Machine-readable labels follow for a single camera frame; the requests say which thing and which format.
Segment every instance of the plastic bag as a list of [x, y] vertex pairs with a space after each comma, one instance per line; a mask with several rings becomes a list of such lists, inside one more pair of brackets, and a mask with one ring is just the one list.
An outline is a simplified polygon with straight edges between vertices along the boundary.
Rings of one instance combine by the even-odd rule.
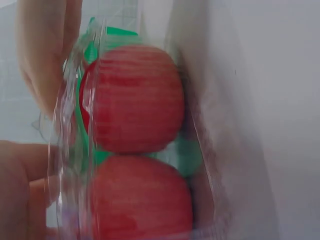
[[61, 240], [225, 239], [197, 97], [179, 51], [155, 42], [92, 18], [65, 64], [51, 159]]

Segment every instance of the finger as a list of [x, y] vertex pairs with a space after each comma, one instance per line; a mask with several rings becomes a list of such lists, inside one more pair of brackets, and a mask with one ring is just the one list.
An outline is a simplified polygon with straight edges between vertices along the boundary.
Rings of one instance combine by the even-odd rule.
[[29, 184], [27, 239], [44, 240], [47, 234], [45, 180]]
[[63, 29], [63, 60], [68, 57], [79, 36], [81, 9], [82, 0], [68, 0], [66, 3]]
[[20, 0], [17, 4], [17, 45], [20, 62], [43, 112], [52, 117], [63, 81], [65, 0]]
[[59, 231], [56, 227], [47, 227], [46, 228], [46, 236], [47, 237], [57, 237], [59, 234]]
[[30, 239], [44, 239], [45, 236], [54, 237], [57, 229], [47, 227], [47, 207], [57, 199], [59, 193], [58, 177], [40, 179], [29, 183], [30, 195], [28, 201], [28, 236]]
[[44, 199], [45, 207], [48, 208], [53, 204], [60, 192], [60, 182], [59, 177], [56, 175], [50, 176], [44, 181]]
[[15, 158], [22, 164], [29, 182], [46, 178], [51, 174], [48, 170], [54, 169], [57, 147], [51, 146], [50, 152], [46, 144], [12, 143], [10, 147]]

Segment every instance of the white wall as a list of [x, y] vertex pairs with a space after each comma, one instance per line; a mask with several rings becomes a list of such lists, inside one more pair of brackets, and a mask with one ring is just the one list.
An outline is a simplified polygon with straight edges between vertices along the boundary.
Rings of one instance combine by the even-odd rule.
[[178, 43], [201, 94], [231, 239], [320, 238], [319, 11], [316, 0], [144, 1], [144, 34]]

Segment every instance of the hand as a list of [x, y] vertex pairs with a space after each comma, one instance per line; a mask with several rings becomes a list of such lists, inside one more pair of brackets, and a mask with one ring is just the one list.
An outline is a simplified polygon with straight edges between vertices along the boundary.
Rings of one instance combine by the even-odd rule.
[[16, 44], [22, 77], [53, 117], [63, 64], [79, 35], [82, 0], [18, 0]]
[[47, 145], [0, 141], [1, 240], [44, 240], [56, 234], [47, 228], [46, 208], [57, 196], [58, 181], [51, 176], [48, 185], [47, 176]]

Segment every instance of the apple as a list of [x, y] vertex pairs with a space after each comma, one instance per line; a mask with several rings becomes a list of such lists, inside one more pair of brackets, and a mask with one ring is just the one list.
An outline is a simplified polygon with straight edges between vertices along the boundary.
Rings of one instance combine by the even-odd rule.
[[87, 68], [79, 103], [88, 132], [90, 115], [82, 106], [85, 85], [95, 86], [92, 137], [104, 150], [152, 153], [176, 138], [184, 118], [184, 93], [178, 69], [165, 51], [120, 46]]
[[95, 240], [154, 239], [193, 227], [189, 188], [178, 171], [146, 156], [110, 156], [89, 184]]

